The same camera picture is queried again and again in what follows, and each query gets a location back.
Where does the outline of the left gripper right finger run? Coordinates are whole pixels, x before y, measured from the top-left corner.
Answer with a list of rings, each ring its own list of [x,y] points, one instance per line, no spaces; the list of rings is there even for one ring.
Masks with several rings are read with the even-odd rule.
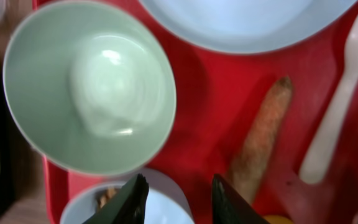
[[[212,181],[213,224],[269,224],[219,174]]]

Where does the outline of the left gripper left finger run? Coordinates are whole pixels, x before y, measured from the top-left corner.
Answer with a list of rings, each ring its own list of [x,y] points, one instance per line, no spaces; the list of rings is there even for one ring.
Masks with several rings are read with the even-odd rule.
[[[84,224],[144,224],[149,183],[134,175],[118,193]]]

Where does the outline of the brown food scrap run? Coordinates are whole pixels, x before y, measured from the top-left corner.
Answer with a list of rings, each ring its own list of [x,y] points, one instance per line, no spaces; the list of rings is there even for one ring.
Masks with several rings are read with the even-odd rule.
[[[117,193],[119,189],[115,187],[108,187],[98,198],[97,198],[97,211],[101,210]]]

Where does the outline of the light blue bowl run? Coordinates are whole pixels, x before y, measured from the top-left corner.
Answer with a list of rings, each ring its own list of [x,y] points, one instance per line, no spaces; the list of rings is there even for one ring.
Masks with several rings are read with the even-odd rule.
[[[192,224],[189,203],[178,184],[167,175],[153,169],[139,170],[149,183],[145,206],[145,224]],[[83,223],[97,211],[98,198],[109,187],[122,187],[132,174],[104,180],[87,188],[71,199],[60,218],[61,224]]]

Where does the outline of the yellow plastic cup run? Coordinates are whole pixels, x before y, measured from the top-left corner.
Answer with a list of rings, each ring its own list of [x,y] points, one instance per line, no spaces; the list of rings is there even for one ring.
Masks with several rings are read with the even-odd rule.
[[[280,215],[265,215],[263,218],[269,224],[294,224],[289,218]]]

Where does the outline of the orange carrot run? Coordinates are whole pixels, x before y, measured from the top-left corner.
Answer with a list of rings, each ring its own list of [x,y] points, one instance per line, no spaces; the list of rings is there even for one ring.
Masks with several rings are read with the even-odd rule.
[[[242,149],[234,157],[226,174],[229,183],[248,203],[253,203],[275,141],[293,96],[289,77],[277,80],[266,93]]]

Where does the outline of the green bowl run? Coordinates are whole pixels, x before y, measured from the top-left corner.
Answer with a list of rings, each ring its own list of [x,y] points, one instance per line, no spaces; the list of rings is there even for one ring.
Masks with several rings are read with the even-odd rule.
[[[168,139],[177,95],[155,36],[122,9],[57,1],[14,31],[4,93],[26,141],[55,164],[121,175],[148,163]]]

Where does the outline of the light blue plate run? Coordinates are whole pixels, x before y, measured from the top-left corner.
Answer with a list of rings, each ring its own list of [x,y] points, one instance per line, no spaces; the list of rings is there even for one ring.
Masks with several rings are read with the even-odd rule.
[[[305,40],[356,0],[140,0],[166,30],[225,54],[259,54]]]

